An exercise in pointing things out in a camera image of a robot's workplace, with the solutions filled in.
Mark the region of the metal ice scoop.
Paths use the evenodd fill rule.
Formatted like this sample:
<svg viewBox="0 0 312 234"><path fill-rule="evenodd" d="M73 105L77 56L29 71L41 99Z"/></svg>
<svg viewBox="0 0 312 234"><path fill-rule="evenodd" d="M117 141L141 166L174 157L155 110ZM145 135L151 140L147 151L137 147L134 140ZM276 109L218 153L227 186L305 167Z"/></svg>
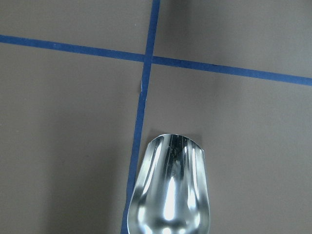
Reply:
<svg viewBox="0 0 312 234"><path fill-rule="evenodd" d="M122 221L123 234L207 234L210 204L204 150L162 134L146 148Z"/></svg>

